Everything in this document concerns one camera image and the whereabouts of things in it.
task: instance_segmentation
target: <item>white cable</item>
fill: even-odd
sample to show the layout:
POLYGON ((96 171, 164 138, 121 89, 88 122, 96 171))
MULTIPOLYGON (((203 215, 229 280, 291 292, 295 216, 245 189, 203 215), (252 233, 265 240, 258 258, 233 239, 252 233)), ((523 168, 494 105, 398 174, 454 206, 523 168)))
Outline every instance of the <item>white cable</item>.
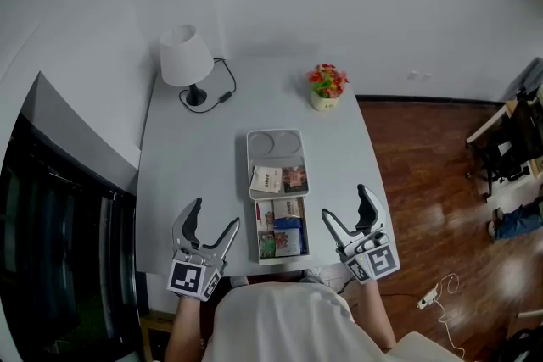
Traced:
POLYGON ((451 343, 451 346, 455 348, 456 350, 462 351, 461 359, 464 360, 464 356, 466 355, 466 350, 464 350, 463 348, 457 347, 455 344, 452 343, 451 333, 449 332, 449 325, 447 325, 447 322, 443 320, 445 316, 447 315, 447 312, 445 311, 445 308, 443 307, 443 305, 439 302, 439 298, 441 297, 441 293, 443 292, 443 281, 447 279, 449 276, 450 278, 449 278, 449 281, 447 282, 447 292, 449 294, 454 294, 458 290, 458 287, 460 286, 460 278, 458 277, 456 273, 450 273, 449 275, 441 278, 441 280, 439 281, 439 294, 437 295, 434 301, 443 310, 443 314, 438 318, 438 322, 443 323, 445 325, 445 329, 447 330, 447 336, 449 337, 449 343, 451 343), (451 290, 451 282, 454 280, 455 276, 456 276, 456 288, 454 290, 451 290))

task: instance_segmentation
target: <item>electrical socket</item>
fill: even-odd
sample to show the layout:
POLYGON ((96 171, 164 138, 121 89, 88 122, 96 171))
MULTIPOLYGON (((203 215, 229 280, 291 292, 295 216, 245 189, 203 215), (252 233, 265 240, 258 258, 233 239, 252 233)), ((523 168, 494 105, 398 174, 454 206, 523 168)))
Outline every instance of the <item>electrical socket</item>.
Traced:
POLYGON ((427 306, 434 304, 435 298, 438 297, 438 284, 435 284, 435 287, 426 293, 426 296, 421 298, 417 303, 417 308, 424 309, 427 306))

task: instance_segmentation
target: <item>black lamp base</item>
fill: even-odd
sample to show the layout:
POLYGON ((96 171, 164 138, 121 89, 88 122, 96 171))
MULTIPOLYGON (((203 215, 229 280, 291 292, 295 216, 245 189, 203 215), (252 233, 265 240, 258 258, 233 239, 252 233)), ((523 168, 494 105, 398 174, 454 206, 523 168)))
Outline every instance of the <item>black lamp base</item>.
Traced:
POLYGON ((188 87, 187 104, 189 106, 199 106, 207 98, 207 92, 199 89, 196 85, 188 87))

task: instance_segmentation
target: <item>black baseboard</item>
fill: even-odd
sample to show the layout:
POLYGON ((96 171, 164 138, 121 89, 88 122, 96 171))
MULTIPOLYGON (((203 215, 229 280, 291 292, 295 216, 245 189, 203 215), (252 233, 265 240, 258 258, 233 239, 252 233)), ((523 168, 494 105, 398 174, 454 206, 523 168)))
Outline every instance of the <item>black baseboard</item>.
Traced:
POLYGON ((447 104, 480 104, 485 106, 502 106, 503 102, 470 100, 466 98, 447 98, 447 97, 417 97, 402 95, 356 95, 356 101, 359 102, 391 102, 391 103, 447 103, 447 104))

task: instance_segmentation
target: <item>white power cord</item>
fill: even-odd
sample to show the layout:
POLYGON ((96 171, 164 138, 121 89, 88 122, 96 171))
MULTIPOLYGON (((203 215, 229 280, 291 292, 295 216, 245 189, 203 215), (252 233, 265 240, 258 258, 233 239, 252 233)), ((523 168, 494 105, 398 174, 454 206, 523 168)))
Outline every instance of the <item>white power cord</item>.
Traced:
POLYGON ((424 296, 419 302, 418 302, 418 308, 424 309, 426 306, 437 303, 441 310, 443 310, 443 314, 438 318, 438 322, 445 325, 445 329, 447 330, 447 336, 449 337, 449 343, 451 343, 451 346, 455 348, 456 350, 462 351, 462 357, 461 359, 464 359, 464 356, 466 355, 466 350, 463 348, 457 347, 451 339, 451 333, 449 332, 449 325, 447 325, 447 322, 443 320, 445 316, 447 315, 447 311, 445 311, 445 308, 443 305, 439 302, 439 298, 441 297, 441 294, 443 293, 443 281, 445 279, 449 278, 449 281, 447 282, 447 292, 449 294, 454 294, 456 291, 458 291, 458 287, 460 286, 460 278, 456 273, 450 273, 449 275, 441 278, 441 280, 435 285, 435 288, 432 288, 426 296, 424 296), (456 278, 456 287, 454 290, 451 290, 451 283, 454 281, 454 278, 456 278))

